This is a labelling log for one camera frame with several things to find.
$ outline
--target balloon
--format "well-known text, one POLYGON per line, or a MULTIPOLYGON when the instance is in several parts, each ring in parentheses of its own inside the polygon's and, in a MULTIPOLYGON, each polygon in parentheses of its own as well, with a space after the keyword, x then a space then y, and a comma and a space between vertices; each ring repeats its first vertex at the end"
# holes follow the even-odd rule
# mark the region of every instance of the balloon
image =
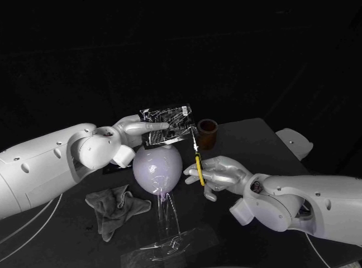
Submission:
POLYGON ((143 189, 165 198, 182 176, 183 162, 178 149, 172 145, 146 150, 144 147, 133 161, 136 180, 143 189))

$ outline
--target black table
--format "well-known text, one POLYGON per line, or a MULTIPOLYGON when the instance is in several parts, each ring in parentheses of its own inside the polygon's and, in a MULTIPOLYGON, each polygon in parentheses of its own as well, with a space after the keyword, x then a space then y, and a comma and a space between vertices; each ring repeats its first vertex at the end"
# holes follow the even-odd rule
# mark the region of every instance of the black table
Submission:
MULTIPOLYGON (((192 141, 175 144, 183 167, 193 164, 192 141)), ((218 155, 238 160, 253 173, 271 175, 309 174, 280 138, 261 119, 250 119, 219 126, 218 142, 211 151, 201 152, 204 159, 218 155)), ((182 175, 173 190, 180 231, 206 225, 215 231, 219 244, 188 257, 189 267, 326 267, 310 246, 305 233, 276 232, 257 219, 241 226, 230 213, 240 196, 222 191, 218 201, 204 197, 199 183, 185 184, 182 175)), ((53 217, 29 244, 0 263, 3 267, 120 267, 121 255, 159 240, 156 211, 133 216, 115 231, 108 243, 97 233, 94 209, 85 203, 85 195, 128 184, 133 195, 157 200, 139 186, 133 170, 102 175, 101 170, 88 176, 65 194, 53 217)), ((0 245, 0 257, 6 256, 33 236, 53 211, 58 199, 42 216, 0 245)), ((43 206, 12 216, 0 222, 0 236, 12 232, 36 215, 43 206)), ((362 259, 362 248, 310 237, 319 254, 332 267, 362 259)))

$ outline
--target cloth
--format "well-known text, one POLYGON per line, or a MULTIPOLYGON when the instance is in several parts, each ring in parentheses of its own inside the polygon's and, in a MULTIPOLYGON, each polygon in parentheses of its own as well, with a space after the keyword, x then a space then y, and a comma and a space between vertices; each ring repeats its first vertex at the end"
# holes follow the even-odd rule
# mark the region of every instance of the cloth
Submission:
POLYGON ((128 184, 87 195, 85 201, 95 209, 98 234, 105 242, 126 221, 152 208, 149 200, 141 200, 133 197, 131 192, 126 192, 127 186, 128 184))

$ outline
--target yellow pen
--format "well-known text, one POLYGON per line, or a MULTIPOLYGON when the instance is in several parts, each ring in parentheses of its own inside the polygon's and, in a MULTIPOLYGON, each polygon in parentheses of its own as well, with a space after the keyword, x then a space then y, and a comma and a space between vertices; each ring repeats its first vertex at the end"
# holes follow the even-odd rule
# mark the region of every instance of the yellow pen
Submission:
POLYGON ((193 128, 191 128, 191 131, 192 131, 192 136, 193 136, 193 147, 195 147, 195 151, 196 151, 195 157, 196 157, 196 168, 198 168, 198 173, 199 173, 199 182, 201 182, 201 185, 205 186, 204 172, 202 172, 204 167, 202 167, 202 163, 201 163, 201 154, 198 152, 198 144, 196 144, 196 139, 195 139, 193 128))

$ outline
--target black background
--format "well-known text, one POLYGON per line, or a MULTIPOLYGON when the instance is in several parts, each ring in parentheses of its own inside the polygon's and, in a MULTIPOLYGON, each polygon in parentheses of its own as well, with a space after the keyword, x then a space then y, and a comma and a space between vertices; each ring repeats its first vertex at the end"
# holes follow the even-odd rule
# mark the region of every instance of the black background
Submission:
POLYGON ((297 130, 305 165, 362 177, 362 0, 0 6, 0 151, 170 103, 297 130))

